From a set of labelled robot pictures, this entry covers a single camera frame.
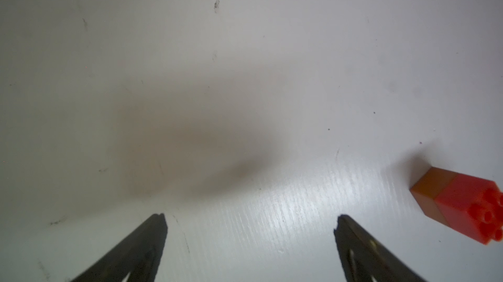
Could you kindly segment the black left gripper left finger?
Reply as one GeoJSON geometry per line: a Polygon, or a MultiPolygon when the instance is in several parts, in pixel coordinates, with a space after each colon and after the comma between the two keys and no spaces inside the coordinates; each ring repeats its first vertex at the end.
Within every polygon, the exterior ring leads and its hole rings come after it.
{"type": "Polygon", "coordinates": [[[154,281],[167,234],[165,215],[151,215],[74,281],[154,281]]]}

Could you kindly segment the orange square lego brick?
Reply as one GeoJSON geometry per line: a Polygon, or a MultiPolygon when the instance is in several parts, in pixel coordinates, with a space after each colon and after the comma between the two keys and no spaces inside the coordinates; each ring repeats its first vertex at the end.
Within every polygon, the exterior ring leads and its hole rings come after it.
{"type": "Polygon", "coordinates": [[[411,188],[410,192],[422,212],[429,218],[449,226],[446,218],[435,202],[436,197],[446,188],[458,173],[431,167],[411,188]]]}

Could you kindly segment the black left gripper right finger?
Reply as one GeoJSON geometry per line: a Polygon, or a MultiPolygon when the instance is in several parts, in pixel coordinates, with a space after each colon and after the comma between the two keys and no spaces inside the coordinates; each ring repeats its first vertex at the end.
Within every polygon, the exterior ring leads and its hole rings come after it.
{"type": "Polygon", "coordinates": [[[352,217],[340,215],[333,234],[347,281],[425,282],[352,217]]]}

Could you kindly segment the red small lego brick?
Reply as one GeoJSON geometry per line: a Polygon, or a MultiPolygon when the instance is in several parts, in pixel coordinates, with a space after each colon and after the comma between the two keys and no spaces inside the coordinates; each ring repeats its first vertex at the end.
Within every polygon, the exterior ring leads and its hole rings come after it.
{"type": "Polygon", "coordinates": [[[484,245],[502,241],[502,191],[495,182],[458,174],[434,201],[450,228],[484,245]]]}

